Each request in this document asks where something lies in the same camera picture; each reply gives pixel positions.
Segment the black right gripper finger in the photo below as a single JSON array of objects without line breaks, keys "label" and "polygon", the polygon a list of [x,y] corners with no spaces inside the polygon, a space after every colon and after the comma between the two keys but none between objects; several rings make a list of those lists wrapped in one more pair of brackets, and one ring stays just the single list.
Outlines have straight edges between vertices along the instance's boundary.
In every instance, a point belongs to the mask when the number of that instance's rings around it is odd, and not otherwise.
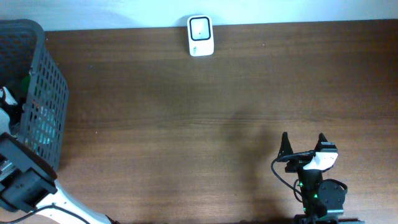
[{"label": "black right gripper finger", "polygon": [[289,141],[288,133],[282,133],[282,139],[280,144],[280,149],[277,158],[280,159],[285,156],[290,156],[293,154],[293,149]]},{"label": "black right gripper finger", "polygon": [[328,146],[328,141],[323,133],[318,135],[318,142],[314,148],[314,151],[322,151]]}]

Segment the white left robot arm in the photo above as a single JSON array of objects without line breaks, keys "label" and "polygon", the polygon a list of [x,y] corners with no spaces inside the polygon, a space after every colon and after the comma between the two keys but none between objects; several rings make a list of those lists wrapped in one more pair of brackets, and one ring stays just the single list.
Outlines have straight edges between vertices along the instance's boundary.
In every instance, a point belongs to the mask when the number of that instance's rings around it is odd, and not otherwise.
[{"label": "white left robot arm", "polygon": [[62,188],[55,171],[41,157],[10,134],[9,110],[17,106],[7,88],[1,88],[1,208],[26,212],[13,220],[21,222],[33,215],[57,223],[116,223],[95,212]]}]

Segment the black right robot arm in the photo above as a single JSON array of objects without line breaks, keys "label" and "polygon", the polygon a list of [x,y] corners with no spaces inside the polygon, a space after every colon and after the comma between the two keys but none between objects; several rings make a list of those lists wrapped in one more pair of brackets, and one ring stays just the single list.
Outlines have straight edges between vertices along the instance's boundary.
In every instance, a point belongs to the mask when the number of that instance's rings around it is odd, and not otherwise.
[{"label": "black right robot arm", "polygon": [[[295,215],[294,223],[362,223],[358,219],[341,219],[343,204],[348,186],[336,179],[324,179],[323,173],[330,170],[338,158],[335,143],[318,135],[315,148],[304,152],[294,152],[288,133],[282,133],[277,157],[271,162],[271,171],[287,187],[293,190],[294,197],[303,205],[303,214]],[[286,164],[286,173],[298,175],[290,185],[274,169],[276,162]]]}]

